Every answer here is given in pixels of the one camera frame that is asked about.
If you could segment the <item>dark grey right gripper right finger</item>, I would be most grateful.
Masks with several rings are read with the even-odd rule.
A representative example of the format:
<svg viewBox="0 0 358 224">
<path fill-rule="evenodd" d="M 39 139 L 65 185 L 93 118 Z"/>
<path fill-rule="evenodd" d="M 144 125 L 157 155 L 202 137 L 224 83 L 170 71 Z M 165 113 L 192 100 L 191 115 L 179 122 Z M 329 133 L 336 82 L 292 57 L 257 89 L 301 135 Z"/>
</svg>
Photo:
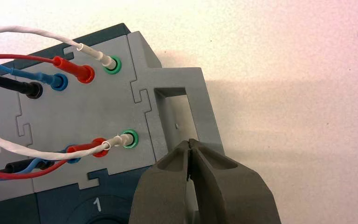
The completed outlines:
<svg viewBox="0 0 358 224">
<path fill-rule="evenodd" d="M 271 190 L 254 170 L 189 140 L 190 178 L 202 224 L 279 224 Z"/>
</svg>

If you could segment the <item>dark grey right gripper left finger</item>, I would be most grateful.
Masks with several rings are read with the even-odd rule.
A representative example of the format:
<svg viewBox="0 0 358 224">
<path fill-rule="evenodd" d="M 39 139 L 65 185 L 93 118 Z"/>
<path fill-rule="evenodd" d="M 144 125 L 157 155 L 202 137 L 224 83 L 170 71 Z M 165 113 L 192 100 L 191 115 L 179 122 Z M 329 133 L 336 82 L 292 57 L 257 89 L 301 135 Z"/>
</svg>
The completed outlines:
<svg viewBox="0 0 358 224">
<path fill-rule="evenodd" d="M 130 224 L 183 224 L 189 143 L 184 140 L 148 168 L 139 179 Z"/>
</svg>

